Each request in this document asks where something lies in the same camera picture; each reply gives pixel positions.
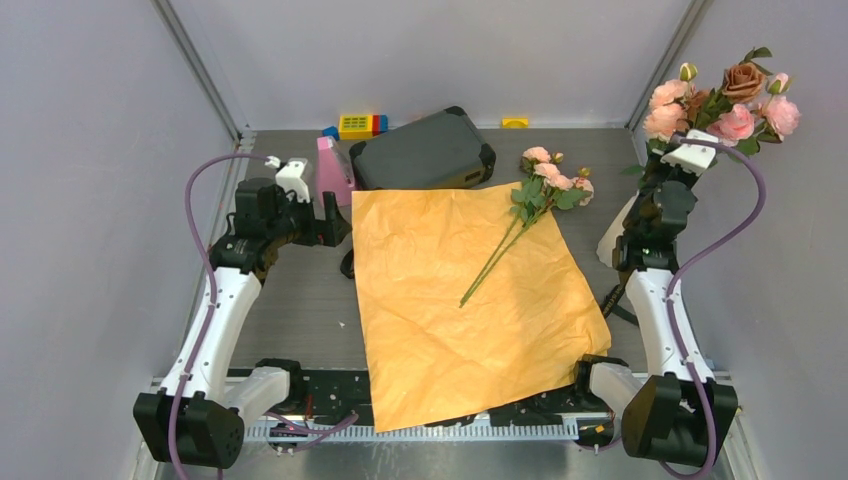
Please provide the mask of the pink rose stem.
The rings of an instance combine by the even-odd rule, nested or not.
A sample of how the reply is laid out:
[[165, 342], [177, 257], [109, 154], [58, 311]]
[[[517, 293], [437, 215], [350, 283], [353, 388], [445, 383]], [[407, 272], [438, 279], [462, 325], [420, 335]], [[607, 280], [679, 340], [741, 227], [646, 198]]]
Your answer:
[[706, 131], [747, 154], [757, 153], [763, 143], [782, 143], [798, 128], [802, 117], [799, 107], [788, 98], [793, 81], [786, 73], [770, 75], [758, 98], [735, 105]]

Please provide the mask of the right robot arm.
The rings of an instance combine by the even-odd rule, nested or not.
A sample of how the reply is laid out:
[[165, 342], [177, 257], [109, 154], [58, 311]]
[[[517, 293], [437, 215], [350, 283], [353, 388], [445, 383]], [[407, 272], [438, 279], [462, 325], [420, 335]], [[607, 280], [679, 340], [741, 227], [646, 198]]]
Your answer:
[[706, 469], [715, 463], [738, 407], [735, 390], [716, 381], [694, 338], [677, 276], [676, 237], [694, 209], [697, 174], [658, 157], [649, 159], [639, 189], [597, 247], [600, 261], [619, 274], [605, 298], [630, 301], [645, 349], [648, 376], [636, 377], [619, 359], [586, 355], [571, 387], [574, 403], [603, 403], [619, 421], [631, 457]]

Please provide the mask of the orange flower bouquet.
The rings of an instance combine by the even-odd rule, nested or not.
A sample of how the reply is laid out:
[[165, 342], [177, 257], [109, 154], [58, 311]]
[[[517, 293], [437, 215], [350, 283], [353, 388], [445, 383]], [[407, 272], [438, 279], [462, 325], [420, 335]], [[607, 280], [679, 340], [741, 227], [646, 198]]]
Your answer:
[[375, 427], [483, 412], [571, 384], [611, 333], [560, 228], [545, 215], [472, 282], [512, 224], [505, 184], [359, 191], [355, 286]]

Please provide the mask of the brown rose stem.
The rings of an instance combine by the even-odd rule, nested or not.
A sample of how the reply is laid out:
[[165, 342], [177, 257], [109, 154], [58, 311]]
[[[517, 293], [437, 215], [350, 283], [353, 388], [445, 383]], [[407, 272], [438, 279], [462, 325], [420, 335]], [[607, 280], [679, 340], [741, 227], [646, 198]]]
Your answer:
[[735, 105], [749, 104], [758, 98], [765, 90], [772, 72], [756, 60], [772, 56], [767, 47], [754, 48], [741, 62], [724, 70], [719, 87], [696, 91], [685, 104], [689, 126], [705, 131], [721, 114], [730, 112]]

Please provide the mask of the peach rose stem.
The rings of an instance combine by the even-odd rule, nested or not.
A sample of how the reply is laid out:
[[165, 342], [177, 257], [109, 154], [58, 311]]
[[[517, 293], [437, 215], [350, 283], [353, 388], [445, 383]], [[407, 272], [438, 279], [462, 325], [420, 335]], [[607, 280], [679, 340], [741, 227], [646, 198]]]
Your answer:
[[675, 133], [690, 130], [707, 96], [694, 83], [698, 69], [693, 63], [683, 63], [677, 79], [657, 86], [648, 102], [648, 114], [642, 122], [648, 155], [662, 153], [671, 144]]

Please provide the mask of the remaining flower bunch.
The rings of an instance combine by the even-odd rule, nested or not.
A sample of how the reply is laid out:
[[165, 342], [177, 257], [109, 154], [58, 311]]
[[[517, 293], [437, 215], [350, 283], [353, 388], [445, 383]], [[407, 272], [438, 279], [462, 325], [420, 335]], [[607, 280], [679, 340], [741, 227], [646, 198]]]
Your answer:
[[525, 150], [519, 166], [527, 178], [521, 186], [511, 190], [509, 213], [512, 221], [480, 272], [459, 300], [463, 308], [482, 286], [495, 266], [532, 226], [553, 209], [572, 210], [588, 205], [594, 198], [590, 180], [591, 169], [580, 167], [573, 177], [560, 170], [564, 159], [562, 152], [550, 153], [541, 146]]

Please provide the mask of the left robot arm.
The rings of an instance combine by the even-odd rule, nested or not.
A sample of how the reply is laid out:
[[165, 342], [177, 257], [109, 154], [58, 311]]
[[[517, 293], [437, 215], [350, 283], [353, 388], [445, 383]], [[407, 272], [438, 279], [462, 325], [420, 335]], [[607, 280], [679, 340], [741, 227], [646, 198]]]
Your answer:
[[234, 200], [225, 233], [201, 251], [204, 303], [184, 345], [158, 390], [139, 394], [133, 406], [153, 458], [172, 464], [180, 476], [191, 466], [232, 467], [249, 426], [267, 412], [293, 414], [305, 405], [299, 362], [262, 360], [227, 388], [230, 361], [279, 249], [336, 247], [352, 230], [333, 192], [323, 192], [324, 215], [317, 217], [307, 188], [294, 181], [245, 180]]

